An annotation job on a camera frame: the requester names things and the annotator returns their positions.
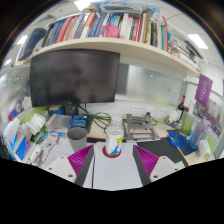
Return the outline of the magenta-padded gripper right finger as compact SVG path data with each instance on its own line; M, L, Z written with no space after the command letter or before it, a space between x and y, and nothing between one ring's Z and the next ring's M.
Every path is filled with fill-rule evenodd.
M174 163L167 156L156 156L140 146L133 146L133 157L143 185L155 182L184 168L182 161Z

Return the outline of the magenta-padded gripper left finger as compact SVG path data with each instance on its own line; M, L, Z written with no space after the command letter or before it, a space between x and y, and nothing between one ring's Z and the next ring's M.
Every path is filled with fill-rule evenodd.
M46 171L83 186L93 157L94 146L90 145L68 157L60 156L46 168Z

